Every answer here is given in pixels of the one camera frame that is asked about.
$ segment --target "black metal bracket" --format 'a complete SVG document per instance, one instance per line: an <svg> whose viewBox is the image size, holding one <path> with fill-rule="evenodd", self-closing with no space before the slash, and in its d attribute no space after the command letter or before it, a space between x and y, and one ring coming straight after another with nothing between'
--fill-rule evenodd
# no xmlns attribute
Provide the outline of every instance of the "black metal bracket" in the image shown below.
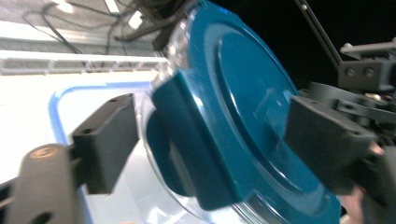
<svg viewBox="0 0 396 224"><path fill-rule="evenodd" d="M396 122L391 108L384 108L363 95L313 83L310 91L292 97L285 133L287 144L327 189L345 195L357 185L365 188L365 223L396 220L396 147L385 147L384 154L370 150L378 124Z"/></svg>
<svg viewBox="0 0 396 224"><path fill-rule="evenodd" d="M0 223L5 222L6 209L12 203L11 186L15 179L0 184Z"/></svg>
<svg viewBox="0 0 396 224"><path fill-rule="evenodd" d="M359 61L341 62L338 86L359 91L394 91L396 85L396 38L392 42L352 46L341 52Z"/></svg>
<svg viewBox="0 0 396 224"><path fill-rule="evenodd" d="M138 141L134 97L109 100L73 132L74 145L38 147L12 183L6 223L85 223L78 186L111 193Z"/></svg>

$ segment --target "metal rod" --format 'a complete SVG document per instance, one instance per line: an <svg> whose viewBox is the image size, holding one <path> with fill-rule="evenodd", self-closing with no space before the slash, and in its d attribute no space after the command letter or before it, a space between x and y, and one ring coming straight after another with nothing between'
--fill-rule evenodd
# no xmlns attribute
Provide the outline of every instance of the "metal rod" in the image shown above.
<svg viewBox="0 0 396 224"><path fill-rule="evenodd" d="M37 26L38 30L51 34L51 30L48 27ZM70 43L84 44L84 45L105 45L107 37L104 34L93 34L80 31L71 31L59 29L64 38ZM139 49L152 49L149 40L153 38L148 36L144 39L136 40L135 42L123 43L127 48L139 48ZM12 39L12 40L27 40L27 41L44 41L44 42L57 42L57 39L52 38L49 35L37 31L35 28L27 24L21 24L11 21L0 21L0 39ZM110 40L111 46L122 47L120 41Z"/></svg>
<svg viewBox="0 0 396 224"><path fill-rule="evenodd" d="M21 59L38 61L83 61L83 62L130 62L130 63L164 63L166 58L159 57L138 57L138 56L118 56L118 55L97 55L97 54L71 54L71 53L49 53L33 51L0 50L0 59Z"/></svg>
<svg viewBox="0 0 396 224"><path fill-rule="evenodd" d="M308 3L305 0L295 0L295 2L299 6L300 10L303 12L303 15L308 21L309 26L314 31L321 46L324 48L330 60L332 61L332 64L334 65L335 69L338 70L338 66L343 60L338 54L337 49L332 44L332 41L327 36L326 32L324 31L323 27L321 26L320 22L315 16L311 7L308 5Z"/></svg>
<svg viewBox="0 0 396 224"><path fill-rule="evenodd" d="M133 67L126 68L113 68L113 67L105 67L105 68L7 68L2 69L0 75L49 75L49 74L75 74L81 73L81 71L85 71L85 73L108 73L108 72L133 72L133 71L156 71L152 66L141 67L139 69L134 69Z"/></svg>

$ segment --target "screw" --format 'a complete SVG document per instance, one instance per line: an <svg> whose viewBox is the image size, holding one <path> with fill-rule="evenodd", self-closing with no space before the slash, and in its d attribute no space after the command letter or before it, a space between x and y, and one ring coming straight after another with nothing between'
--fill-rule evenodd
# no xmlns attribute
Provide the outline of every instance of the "screw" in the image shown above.
<svg viewBox="0 0 396 224"><path fill-rule="evenodd" d="M373 68L366 68L364 69L364 75L366 77L373 77L375 75L375 71Z"/></svg>
<svg viewBox="0 0 396 224"><path fill-rule="evenodd" d="M51 157L57 153L57 148L56 147L45 147L45 148L40 148L39 150L34 151L31 154L31 157L34 159L41 159L41 158L46 158L46 157Z"/></svg>
<svg viewBox="0 0 396 224"><path fill-rule="evenodd" d="M347 68L345 74L347 77L353 77L355 75L355 70L353 70L352 68Z"/></svg>

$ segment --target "black wire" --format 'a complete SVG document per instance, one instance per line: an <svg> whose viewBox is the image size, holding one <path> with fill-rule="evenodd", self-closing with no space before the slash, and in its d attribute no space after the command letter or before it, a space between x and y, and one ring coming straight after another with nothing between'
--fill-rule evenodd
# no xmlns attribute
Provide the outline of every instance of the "black wire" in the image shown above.
<svg viewBox="0 0 396 224"><path fill-rule="evenodd" d="M111 24L112 24L112 23L101 23L101 24L97 24L97 25L94 25L94 26L87 26L87 25L78 24L76 22L68 21L68 20L66 20L66 19L64 19L62 17L58 17L56 15L49 14L49 13L47 13L47 16L53 17L53 18L55 18L57 20L60 20L60 21L64 21L66 23L72 24L74 26L77 26L77 27L85 29L85 30L97 30L97 29L105 28L107 26L111 26Z"/></svg>
<svg viewBox="0 0 396 224"><path fill-rule="evenodd" d="M148 0L141 0L142 5L148 7L165 7L173 0L155 0L155 1L148 1Z"/></svg>
<svg viewBox="0 0 396 224"><path fill-rule="evenodd" d="M124 36L124 30L125 30L125 26L126 26L127 24L128 24L127 21L125 21L125 22L122 23L122 26L121 26L121 35L122 35L122 36ZM125 47L125 41L121 41L121 44L122 44L122 50L123 50L125 56L129 56L129 55L128 55L128 51L126 50L126 47Z"/></svg>
<svg viewBox="0 0 396 224"><path fill-rule="evenodd" d="M37 31L39 31L39 32L41 32L41 33L44 33L44 34L46 34L46 35L49 35L50 37L52 37L52 38L54 38L54 39L57 39L58 41L61 41L61 42L62 42L62 40L61 40L60 38L56 37L55 35L52 35L52 34L46 32L46 31L40 30L40 29L38 29L35 25L33 25L32 23L30 23L29 20L27 20L27 17L30 16L30 15L33 15L33 14L39 14L39 15L41 15L41 12L38 12L38 11L27 11L27 12L24 12L24 13L22 14L22 18L23 18L30 26L32 26L33 28L35 28Z"/></svg>
<svg viewBox="0 0 396 224"><path fill-rule="evenodd" d="M185 15L184 14L179 14L179 15L173 15L165 20L162 20L148 28L142 29L142 30L138 30L130 35L127 36L115 36L116 40L119 41L134 41L137 38L140 38L144 35L149 35L152 34L156 31L159 31L163 28L166 28L168 26L171 26L173 24L175 24L176 22L178 22L179 20L181 20Z"/></svg>
<svg viewBox="0 0 396 224"><path fill-rule="evenodd" d="M105 15L105 16L108 16L108 17L116 17L116 18L118 17L118 15L108 14L107 12L104 12L104 11L101 11L101 10L97 10L97 9L95 9L95 8L92 8L92 7L86 7L86 6L77 4L77 3L68 3L68 4L72 5L73 7L80 7L80 8L87 9L87 10L89 10L89 11L96 12L96 13L98 13L98 14ZM61 42L63 42L67 47L69 47L74 53L77 53L77 54L82 53L81 50L76 49L76 47L74 47L72 44L70 44L70 43L69 43L69 42L68 42L68 41L56 30L56 28L48 21L48 19L47 19L47 17L46 17L46 14L48 13L48 11L49 11L52 7L55 7L55 6L58 6L58 4L57 4L57 3L48 3L48 4L44 5L44 6L41 8L41 17L42 17L43 21L47 24L47 26L51 29L51 31L52 31L53 33L55 33L55 34L59 37L59 39L61 40Z"/></svg>
<svg viewBox="0 0 396 224"><path fill-rule="evenodd" d="M134 12L137 11L137 5L132 7L132 3L129 6L130 10L126 10L122 14L120 14L119 18L111 25L110 29L107 32L107 42L106 42L106 50L105 50L105 55L108 55L110 52L110 41L111 41L111 35L113 34L115 28L121 24L121 22L126 18L127 15L133 14Z"/></svg>
<svg viewBox="0 0 396 224"><path fill-rule="evenodd" d="M120 5L122 5L123 7L131 7L131 3L134 1L131 1L130 3L128 3L128 4L125 4L125 3L123 3L123 2L121 2L121 0L116 0Z"/></svg>

